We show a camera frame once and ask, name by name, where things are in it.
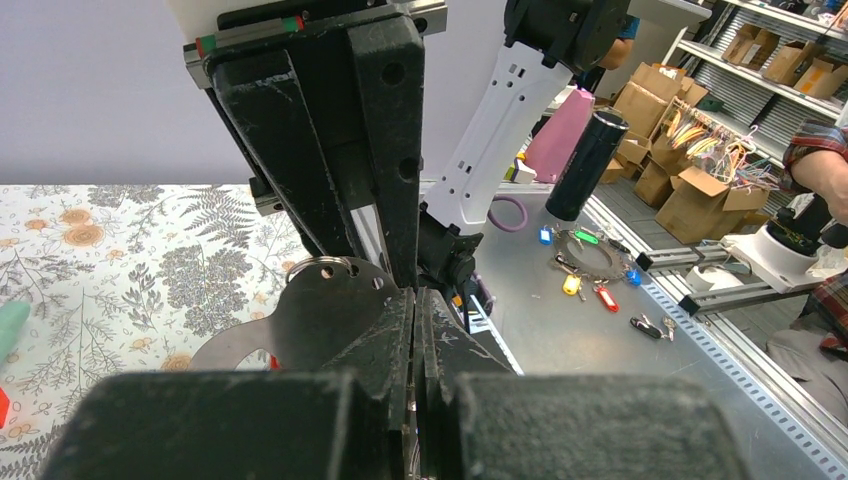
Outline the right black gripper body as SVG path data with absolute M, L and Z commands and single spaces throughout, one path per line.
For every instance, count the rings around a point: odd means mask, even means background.
M 372 165 L 354 54 L 348 31 L 385 18 L 407 15 L 423 43 L 445 29 L 442 1 L 173 1 L 169 5 L 184 36 L 182 54 L 195 85 L 245 158 L 251 193 L 264 215 L 284 211 L 216 100 L 206 61 L 219 52 L 289 53 L 342 204 L 352 217 L 372 206 Z

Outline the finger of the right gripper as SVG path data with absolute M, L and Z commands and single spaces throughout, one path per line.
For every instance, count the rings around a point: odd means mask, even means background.
M 311 252 L 362 256 L 289 53 L 219 52 L 206 70 L 226 118 Z
M 403 14 L 352 28 L 348 36 L 384 257 L 397 286 L 416 288 L 424 46 Z

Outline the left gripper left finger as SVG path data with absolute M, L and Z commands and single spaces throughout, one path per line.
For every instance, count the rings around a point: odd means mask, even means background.
M 404 479 L 415 297 L 313 371 L 129 373 L 98 383 L 45 479 Z

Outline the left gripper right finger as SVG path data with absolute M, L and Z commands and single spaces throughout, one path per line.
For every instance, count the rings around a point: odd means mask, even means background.
M 636 375 L 519 376 L 454 320 L 415 302 L 425 479 L 745 479 L 728 421 L 701 387 Z

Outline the keyring with coloured key tags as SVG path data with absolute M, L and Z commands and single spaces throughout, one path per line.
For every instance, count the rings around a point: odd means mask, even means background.
M 263 350 L 284 369 L 317 369 L 371 329 L 399 294 L 391 276 L 366 260 L 321 256 L 301 261 L 287 274 L 271 314 L 214 335 L 189 368 L 234 370 Z

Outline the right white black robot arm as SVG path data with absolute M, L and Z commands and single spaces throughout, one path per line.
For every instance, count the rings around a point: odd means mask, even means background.
M 482 100 L 436 184 L 419 189 L 427 35 L 442 1 L 173 1 L 186 68 L 313 255 L 367 256 L 402 287 L 453 290 L 475 268 L 489 206 L 530 128 L 598 65 L 625 1 L 509 1 Z

